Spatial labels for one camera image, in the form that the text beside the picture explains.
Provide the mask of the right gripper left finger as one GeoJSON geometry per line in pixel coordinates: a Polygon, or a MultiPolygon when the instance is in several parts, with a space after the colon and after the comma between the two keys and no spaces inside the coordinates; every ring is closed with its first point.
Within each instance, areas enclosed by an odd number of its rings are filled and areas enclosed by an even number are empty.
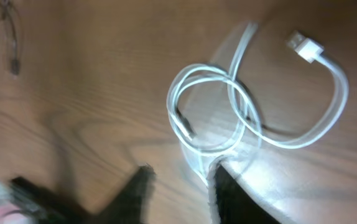
{"type": "Polygon", "coordinates": [[[139,166],[115,198],[99,213],[92,216],[88,223],[146,223],[147,206],[154,191],[154,182],[154,169],[149,164],[139,166]]]}

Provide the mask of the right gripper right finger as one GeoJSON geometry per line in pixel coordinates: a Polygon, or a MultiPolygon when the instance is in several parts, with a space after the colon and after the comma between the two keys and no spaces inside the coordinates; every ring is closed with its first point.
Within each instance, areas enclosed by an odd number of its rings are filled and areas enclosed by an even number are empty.
{"type": "Polygon", "coordinates": [[[279,224],[259,206],[234,177],[217,164],[212,174],[212,222],[217,224],[279,224]]]}

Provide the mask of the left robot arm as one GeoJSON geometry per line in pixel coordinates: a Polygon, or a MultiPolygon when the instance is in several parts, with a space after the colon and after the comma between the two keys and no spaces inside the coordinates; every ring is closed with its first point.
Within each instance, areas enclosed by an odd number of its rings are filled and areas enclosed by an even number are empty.
{"type": "Polygon", "coordinates": [[[23,177],[0,182],[0,224],[84,223],[89,213],[77,203],[23,177]]]}

